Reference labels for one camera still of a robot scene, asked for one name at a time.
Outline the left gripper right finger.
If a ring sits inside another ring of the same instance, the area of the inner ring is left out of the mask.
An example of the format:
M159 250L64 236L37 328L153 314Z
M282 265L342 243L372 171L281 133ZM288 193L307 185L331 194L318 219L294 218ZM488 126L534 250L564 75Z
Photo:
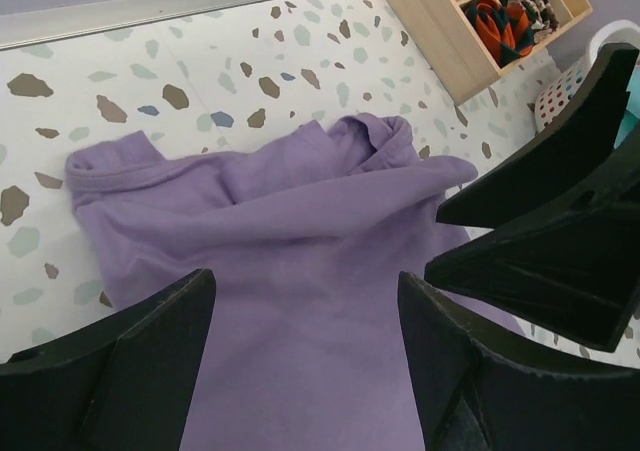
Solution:
M397 302L426 449L638 449L638 370L538 344L407 272Z

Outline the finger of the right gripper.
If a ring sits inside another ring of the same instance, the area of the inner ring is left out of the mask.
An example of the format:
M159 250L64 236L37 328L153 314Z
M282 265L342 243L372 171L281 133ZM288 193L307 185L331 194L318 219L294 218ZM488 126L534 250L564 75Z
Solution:
M499 166L441 204L437 221L498 228L560 196L613 150L639 50L604 45L566 107Z
M424 279L612 352L639 304L639 209L525 216L434 258Z

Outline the purple t shirt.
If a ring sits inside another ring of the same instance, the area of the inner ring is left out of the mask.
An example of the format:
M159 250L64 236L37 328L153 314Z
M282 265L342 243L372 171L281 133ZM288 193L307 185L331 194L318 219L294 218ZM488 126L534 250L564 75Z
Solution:
M170 160L136 132L66 162L115 308L215 276L185 450L422 449L397 282L468 241L435 214L476 177L368 113L247 154Z

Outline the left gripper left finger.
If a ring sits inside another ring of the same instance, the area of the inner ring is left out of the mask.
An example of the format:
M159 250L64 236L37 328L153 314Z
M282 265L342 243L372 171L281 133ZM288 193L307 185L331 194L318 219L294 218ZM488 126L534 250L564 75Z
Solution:
M216 281L196 270L1 366L4 450L177 450Z

